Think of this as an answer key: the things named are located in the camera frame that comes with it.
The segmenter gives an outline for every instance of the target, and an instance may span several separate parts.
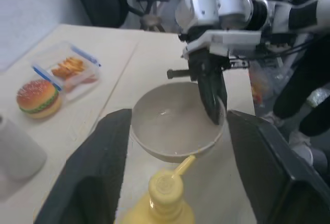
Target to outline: wooden table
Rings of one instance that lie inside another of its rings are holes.
[[[64,106],[52,118],[41,122],[28,119],[17,108],[15,96],[20,86],[34,74],[29,58],[61,41],[69,41],[97,57],[102,65],[102,82],[84,98]],[[112,111],[132,108],[152,88],[173,82],[166,78],[166,70],[187,67],[186,61],[180,58],[183,46],[173,34],[60,25],[1,75],[0,91],[3,94],[0,107],[45,149],[48,159],[43,169],[28,182],[8,183],[0,177],[0,223],[32,223],[67,157],[86,139],[96,122]],[[225,81],[228,108],[254,114],[248,72],[225,72]],[[201,177],[201,168],[205,165],[208,170],[202,170],[204,176]],[[130,140],[118,214],[134,205],[147,189],[149,177],[154,172],[173,166],[150,156]],[[199,187],[205,185],[202,178],[207,179],[208,191]],[[226,221],[224,223],[255,223],[238,175],[227,129],[224,142],[208,156],[199,159],[184,181],[186,198],[195,210],[197,223],[201,223],[199,221],[205,219],[205,215],[213,220]],[[210,208],[214,204],[219,206],[216,211],[215,206]]]

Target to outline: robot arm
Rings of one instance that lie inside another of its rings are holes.
[[[269,35],[325,32],[330,28],[330,0],[310,0],[293,6],[269,0],[181,0],[175,18],[187,42],[183,57],[188,70],[168,71],[168,78],[190,76],[197,81],[205,110],[219,119],[219,98],[226,106],[222,72],[249,67],[257,45]]]

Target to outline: hamburger bun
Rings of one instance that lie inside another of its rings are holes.
[[[43,79],[25,84],[18,91],[16,100],[21,111],[32,118],[50,116],[62,103],[57,89]]]

